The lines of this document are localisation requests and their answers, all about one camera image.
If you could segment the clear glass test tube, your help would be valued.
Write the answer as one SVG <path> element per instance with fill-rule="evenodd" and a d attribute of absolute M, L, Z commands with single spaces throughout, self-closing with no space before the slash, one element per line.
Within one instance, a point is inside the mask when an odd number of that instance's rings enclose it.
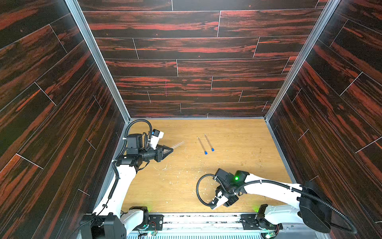
<path fill-rule="evenodd" d="M 208 139 L 208 137 L 207 137 L 206 134 L 204 134 L 204 137 L 205 137 L 206 141 L 208 142 L 210 148 L 213 148 L 213 146 L 212 146 L 212 144 L 211 144 L 211 142 L 210 142 L 210 140 Z"/>

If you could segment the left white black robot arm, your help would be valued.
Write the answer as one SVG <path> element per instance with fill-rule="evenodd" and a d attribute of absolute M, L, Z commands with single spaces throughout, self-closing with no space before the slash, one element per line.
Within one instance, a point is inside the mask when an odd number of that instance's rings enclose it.
<path fill-rule="evenodd" d="M 159 145 L 163 132 L 154 130 L 150 135 L 148 148 L 144 147 L 142 134 L 130 134 L 123 138 L 126 147 L 111 163 L 115 178 L 92 214 L 83 216 L 80 221 L 79 230 L 83 239 L 125 239 L 132 231 L 145 233 L 149 229 L 156 230 L 147 207 L 136 206 L 125 213 L 121 211 L 128 188 L 141 164 L 151 160 L 161 162 L 173 152 L 172 148 Z"/>

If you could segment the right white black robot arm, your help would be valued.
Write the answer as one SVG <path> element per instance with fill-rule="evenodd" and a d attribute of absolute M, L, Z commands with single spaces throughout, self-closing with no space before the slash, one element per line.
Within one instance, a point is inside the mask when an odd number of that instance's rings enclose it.
<path fill-rule="evenodd" d="M 240 194 L 265 196 L 283 203 L 281 206 L 263 204 L 256 215 L 257 226 L 273 230 L 283 223 L 305 224 L 309 228 L 321 232 L 331 231 L 332 211 L 327 206 L 313 200 L 302 193 L 308 193 L 331 203 L 323 190 L 314 182 L 290 184 L 272 181 L 267 183 L 264 178 L 246 171 L 238 170 L 235 174 L 219 169 L 214 179 L 220 183 L 215 191 L 215 198 L 210 202 L 210 208 L 216 209 L 221 205 L 233 205 Z"/>

